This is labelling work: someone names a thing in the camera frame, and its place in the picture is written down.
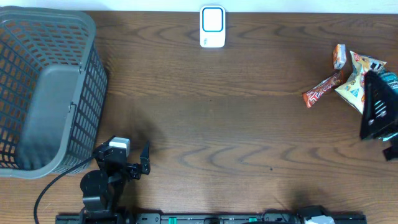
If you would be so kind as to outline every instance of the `white wall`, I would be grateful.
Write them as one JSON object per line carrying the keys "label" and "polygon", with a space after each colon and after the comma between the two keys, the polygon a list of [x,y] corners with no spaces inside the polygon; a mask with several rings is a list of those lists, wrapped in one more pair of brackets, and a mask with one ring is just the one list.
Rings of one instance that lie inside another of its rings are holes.
{"label": "white wall", "polygon": [[398,0],[0,0],[0,6],[115,11],[198,12],[206,4],[228,12],[398,13]]}

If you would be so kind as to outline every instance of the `orange wrapper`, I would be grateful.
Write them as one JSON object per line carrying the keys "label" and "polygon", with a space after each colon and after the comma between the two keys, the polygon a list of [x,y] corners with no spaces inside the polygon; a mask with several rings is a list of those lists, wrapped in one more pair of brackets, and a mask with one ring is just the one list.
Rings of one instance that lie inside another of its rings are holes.
{"label": "orange wrapper", "polygon": [[310,91],[303,93],[304,102],[307,105],[307,108],[310,108],[315,102],[317,102],[325,92],[331,90],[333,87],[341,85],[342,83],[343,71],[335,71],[331,77],[323,80]]}

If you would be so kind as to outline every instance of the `chip bag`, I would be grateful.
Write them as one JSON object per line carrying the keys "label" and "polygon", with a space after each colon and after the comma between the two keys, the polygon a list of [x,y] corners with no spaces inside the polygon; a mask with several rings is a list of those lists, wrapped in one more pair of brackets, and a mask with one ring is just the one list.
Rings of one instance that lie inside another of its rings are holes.
{"label": "chip bag", "polygon": [[363,113],[365,103],[365,74],[370,70],[376,73],[380,72],[384,68],[386,62],[359,55],[352,51],[350,51],[350,53],[353,60],[354,71],[349,76],[347,82],[339,86],[335,91],[351,106]]}

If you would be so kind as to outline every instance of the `white device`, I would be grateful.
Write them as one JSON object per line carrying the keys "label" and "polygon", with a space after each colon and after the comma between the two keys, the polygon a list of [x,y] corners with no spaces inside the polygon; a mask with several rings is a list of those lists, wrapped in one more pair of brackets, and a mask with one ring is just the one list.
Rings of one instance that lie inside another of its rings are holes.
{"label": "white device", "polygon": [[200,45],[202,47],[223,47],[225,29],[223,7],[203,6],[200,9]]}
{"label": "white device", "polygon": [[109,146],[126,150],[126,156],[130,154],[130,139],[115,137],[109,142]]}

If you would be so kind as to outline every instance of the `black stand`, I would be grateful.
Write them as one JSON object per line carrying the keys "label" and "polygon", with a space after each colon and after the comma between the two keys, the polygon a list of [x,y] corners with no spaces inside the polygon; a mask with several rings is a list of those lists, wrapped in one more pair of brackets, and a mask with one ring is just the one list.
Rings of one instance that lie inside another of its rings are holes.
{"label": "black stand", "polygon": [[398,159],[398,95],[379,75],[369,71],[365,76],[365,104],[361,139],[390,137],[391,147],[383,151],[387,161]]}
{"label": "black stand", "polygon": [[[367,224],[366,216],[360,213],[332,214],[321,206],[311,206],[298,210],[296,213],[275,209],[266,210],[263,214],[234,215],[161,215],[158,213],[137,213],[130,224],[303,224],[313,217],[324,215],[332,217],[335,224]],[[79,216],[59,215],[55,224],[81,224]]]}

